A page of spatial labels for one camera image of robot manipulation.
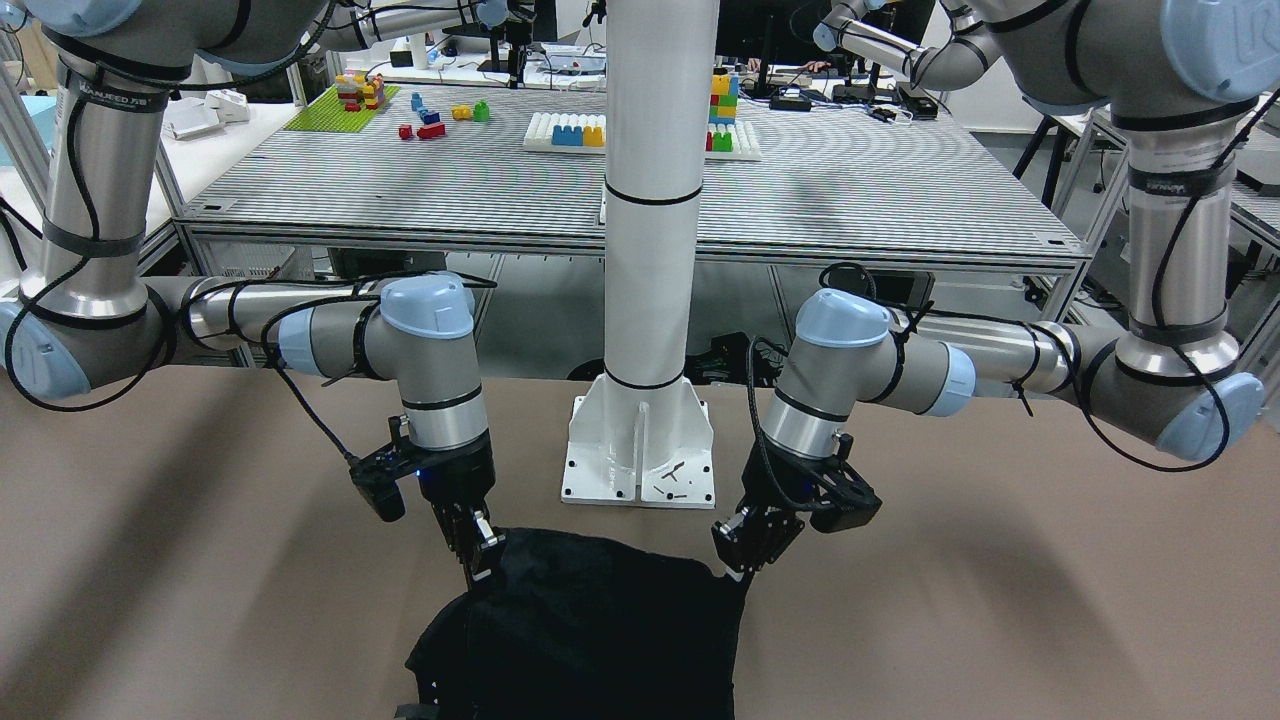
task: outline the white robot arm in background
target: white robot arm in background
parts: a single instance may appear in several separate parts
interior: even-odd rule
[[[315,37],[302,49],[296,42],[317,24],[339,28],[339,44],[351,42],[357,28],[383,37],[392,19],[394,32],[426,26],[413,24],[407,8],[381,18],[351,1],[24,5],[44,20],[65,69],[42,252],[23,277],[20,302],[0,304],[4,365],[19,392],[47,406],[137,379],[174,356],[242,341],[278,346],[298,370],[393,379],[403,415],[392,419],[388,446],[361,459],[330,439],[384,520],[403,514],[396,480],[416,474],[468,582],[485,577],[500,537],[484,505],[493,459],[461,278],[291,284],[143,281],[137,273],[163,110],[195,55],[255,76],[310,50]],[[479,13],[490,3],[456,5]],[[819,35],[827,28],[846,47],[863,42],[856,51],[872,59],[893,47],[892,58],[881,61],[925,87],[972,82],[980,76],[975,68],[1002,54],[1028,97],[1047,111],[1111,102],[1133,149],[1130,329],[1116,336],[1056,323],[922,316],[835,290],[819,292],[801,309],[774,401],[756,425],[744,471],[746,497],[713,532],[726,564],[742,574],[781,555],[804,527],[797,512],[810,512],[823,532],[874,515],[879,500],[849,466],[849,439],[841,434],[856,402],[948,415],[972,395],[975,377],[1002,380],[1057,395],[1079,405],[1091,423],[1105,419],[1197,465],[1238,439],[1262,404],[1261,383],[1235,372],[1239,347],[1225,332],[1224,288],[1233,137],[1258,94],[1280,79],[1280,0],[973,0],[972,10],[945,0],[955,37],[936,51],[879,31],[869,35],[874,40],[861,37],[856,18],[868,5],[833,4],[837,18],[828,18]],[[630,17],[657,22],[640,6],[640,0],[618,1],[637,13]],[[678,12],[668,14],[673,26],[681,22]],[[449,15],[445,24],[457,18],[453,9]],[[1248,24],[1254,17],[1257,27]],[[388,24],[376,29],[375,20]],[[1251,32],[1239,32],[1242,22]],[[641,32],[625,24],[611,40]],[[713,27],[714,19],[705,24]],[[330,31],[317,32],[323,41]],[[620,83],[611,82],[611,102],[627,91],[623,69],[612,68]],[[703,106],[705,87],[685,85],[689,91],[672,101]],[[701,137],[704,119],[691,115],[690,137]],[[616,135],[611,147],[622,140]],[[611,173],[616,179],[625,178]],[[645,197],[686,202],[696,192]],[[652,206],[645,197],[634,200],[637,208]],[[681,232],[694,233],[696,215],[689,218]],[[689,260],[691,268],[691,247]]]

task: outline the white pole base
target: white pole base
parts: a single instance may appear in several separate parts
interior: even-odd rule
[[[611,383],[607,375],[600,375],[585,397],[573,401],[561,500],[579,505],[716,507],[713,432],[707,404],[698,400],[692,383],[681,379],[668,388],[677,402],[676,427],[680,428],[668,457],[650,456],[653,446],[662,442],[655,436],[669,429],[654,428],[650,432],[650,409],[645,402],[635,409],[630,424],[635,433],[635,456],[617,457],[611,452],[611,445],[613,450],[618,445],[611,443],[605,436],[604,395],[608,392],[605,386]]]

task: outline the toy block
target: toy block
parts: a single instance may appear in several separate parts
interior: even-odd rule
[[[431,140],[435,137],[444,137],[444,123],[435,123],[417,128],[419,140]]]

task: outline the white wall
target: white wall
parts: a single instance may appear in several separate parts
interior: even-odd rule
[[[938,6],[924,36],[925,45],[942,45],[951,37],[947,15]],[[947,106],[965,128],[974,132],[1032,132],[1041,115],[1023,102],[1009,65],[1001,60],[974,85],[951,92]]]

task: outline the green lego baseplate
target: green lego baseplate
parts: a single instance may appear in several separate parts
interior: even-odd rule
[[[390,105],[392,99],[399,92],[399,86],[388,85],[384,91],[387,92],[387,105]],[[284,129],[300,132],[360,132],[383,111],[383,108],[349,113],[346,106],[338,102],[338,88],[330,87],[324,91],[324,95],[316,97],[312,104],[303,108],[298,113],[298,117],[289,120],[289,124],[284,126]]]

